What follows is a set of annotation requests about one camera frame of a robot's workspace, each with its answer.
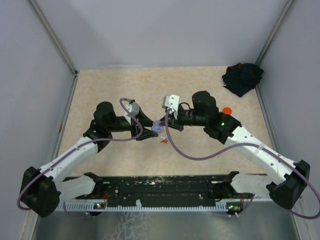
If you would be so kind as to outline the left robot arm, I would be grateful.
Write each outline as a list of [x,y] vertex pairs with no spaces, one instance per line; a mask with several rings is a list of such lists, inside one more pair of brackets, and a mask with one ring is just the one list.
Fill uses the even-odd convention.
[[164,131],[159,120],[149,119],[133,99],[121,98],[125,114],[116,116],[112,103],[99,103],[93,114],[89,129],[66,152],[40,168],[29,167],[23,174],[17,207],[23,211],[32,210],[45,218],[67,201],[90,195],[97,199],[103,195],[104,186],[100,178],[89,172],[65,180],[84,161],[101,152],[111,141],[114,132],[129,132],[130,139],[142,141],[158,137]]

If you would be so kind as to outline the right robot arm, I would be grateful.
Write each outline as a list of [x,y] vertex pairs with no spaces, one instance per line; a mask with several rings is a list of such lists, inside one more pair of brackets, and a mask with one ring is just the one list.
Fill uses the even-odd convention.
[[232,171],[217,190],[218,198],[235,198],[238,194],[270,197],[280,207],[290,210],[307,187],[310,165],[304,160],[295,162],[281,156],[254,137],[240,121],[219,111],[216,100],[203,90],[191,97],[193,107],[184,109],[177,95],[167,94],[162,107],[166,128],[182,131],[185,126],[203,127],[209,137],[235,148],[264,171],[264,175]]

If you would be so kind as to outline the orange earbud charging case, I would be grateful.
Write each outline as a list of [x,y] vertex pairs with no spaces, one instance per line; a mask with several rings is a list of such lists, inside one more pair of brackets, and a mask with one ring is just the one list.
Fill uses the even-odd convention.
[[224,107],[222,112],[224,114],[228,114],[228,115],[231,115],[232,114],[232,109],[230,107]]

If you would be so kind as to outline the dark blue cloth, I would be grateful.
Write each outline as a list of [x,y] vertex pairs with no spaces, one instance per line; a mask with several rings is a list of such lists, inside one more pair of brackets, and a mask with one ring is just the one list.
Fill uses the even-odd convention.
[[223,86],[238,97],[243,97],[261,81],[264,70],[253,63],[228,66],[222,76]]

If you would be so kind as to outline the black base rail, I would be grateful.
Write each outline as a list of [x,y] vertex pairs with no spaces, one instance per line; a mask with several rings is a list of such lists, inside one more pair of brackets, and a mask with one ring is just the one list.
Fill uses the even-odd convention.
[[251,193],[237,193],[228,175],[102,176],[90,194],[78,200],[98,200],[99,210],[212,210],[240,213]]

